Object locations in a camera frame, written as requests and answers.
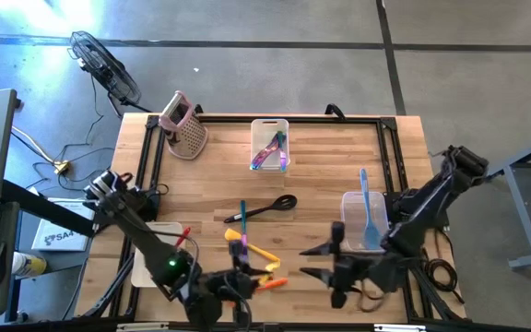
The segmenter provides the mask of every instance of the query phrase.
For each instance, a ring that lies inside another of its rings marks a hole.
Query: white cutting board
[[[176,234],[181,234],[183,232],[182,224],[179,222],[149,222],[147,223],[147,226],[153,231],[168,231]],[[157,236],[162,242],[173,245],[175,245],[177,239],[179,239],[178,237],[168,235],[157,234]],[[185,248],[185,240],[180,247]],[[153,280],[151,280],[151,274],[148,273],[148,270],[145,267],[145,257],[138,249],[135,250],[135,264],[133,265],[133,273],[130,281],[133,286],[138,288],[157,287]]]

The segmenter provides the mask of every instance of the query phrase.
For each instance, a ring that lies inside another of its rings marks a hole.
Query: red marker
[[[182,236],[180,236],[180,238],[177,239],[177,242],[175,243],[176,248],[179,247],[180,244],[182,244],[183,240],[185,239],[185,236],[188,236],[191,230],[191,227],[186,227],[185,230],[183,230]]]

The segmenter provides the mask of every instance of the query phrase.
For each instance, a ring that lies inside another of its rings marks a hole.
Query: yellow connector
[[[54,162],[54,173],[55,174],[62,174],[64,172],[69,171],[69,161],[63,160],[63,161],[55,161]]]

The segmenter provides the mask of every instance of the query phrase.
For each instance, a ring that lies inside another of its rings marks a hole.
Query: wooden tabletop
[[[147,117],[140,113],[124,116],[112,162],[116,172],[136,173]],[[408,184],[413,188],[421,187],[432,177],[421,121],[417,116],[397,116],[396,122]],[[241,199],[247,201],[248,209],[269,205],[285,194],[295,195],[299,200],[291,211],[267,211],[248,221],[249,242],[280,257],[282,266],[276,270],[276,277],[289,279],[286,286],[256,294],[249,301],[255,322],[406,322],[401,291],[390,294],[385,304],[371,314],[356,308],[358,297],[353,293],[343,309],[332,309],[330,291],[324,284],[299,271],[300,267],[331,267],[330,257],[300,256],[299,252],[328,239],[331,221],[341,220],[342,195],[360,190],[361,167],[368,172],[371,191],[385,191],[378,137],[373,125],[290,124],[291,164],[282,174],[249,170],[250,124],[206,124],[206,127],[209,139],[196,160],[177,159],[167,148],[163,153],[159,183],[168,185],[170,191],[161,198],[158,216],[158,221],[177,221],[192,228],[191,236],[201,247],[199,262],[204,271],[230,268],[224,233],[228,227],[240,231],[241,225],[222,221],[238,213]],[[153,136],[151,155],[157,136]],[[388,150],[392,151],[390,142],[387,139]],[[389,157],[394,161],[394,154],[389,153]],[[153,157],[149,157],[147,182],[152,162]],[[85,313],[112,281],[123,237],[111,226],[93,240],[76,314]],[[454,264],[450,248],[442,237],[439,248],[442,258]],[[193,252],[190,243],[186,249]],[[430,233],[426,249],[430,256],[437,255]],[[257,268],[266,264],[256,255],[250,255],[250,259]],[[122,309],[127,303],[129,287],[127,281]],[[413,289],[416,308],[421,312],[415,282]],[[457,314],[465,316],[464,307],[453,294],[441,295]],[[220,321],[229,322],[231,318],[231,309],[224,305]],[[168,302],[156,289],[141,289],[136,321],[159,320],[186,321],[183,307],[177,301]]]

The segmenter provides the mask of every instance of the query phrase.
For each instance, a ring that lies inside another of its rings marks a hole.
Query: blue spatula
[[[372,222],[370,212],[370,195],[368,194],[368,175],[366,170],[360,170],[361,192],[364,195],[364,208],[366,209],[366,227],[364,228],[364,247],[368,250],[380,250],[380,233]]]

